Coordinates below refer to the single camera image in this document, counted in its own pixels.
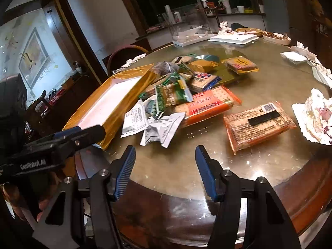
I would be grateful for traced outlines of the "operator left hand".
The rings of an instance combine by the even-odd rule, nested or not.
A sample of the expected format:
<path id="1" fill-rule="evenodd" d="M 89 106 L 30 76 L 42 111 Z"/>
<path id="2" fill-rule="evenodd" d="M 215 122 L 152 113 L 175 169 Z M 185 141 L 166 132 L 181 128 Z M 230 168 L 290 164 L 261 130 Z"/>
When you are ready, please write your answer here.
<path id="1" fill-rule="evenodd" d="M 28 210 L 39 221 L 59 183 L 61 179 L 53 171 L 31 174 L 1 185 L 1 193 L 21 220 L 28 220 L 24 214 Z"/>

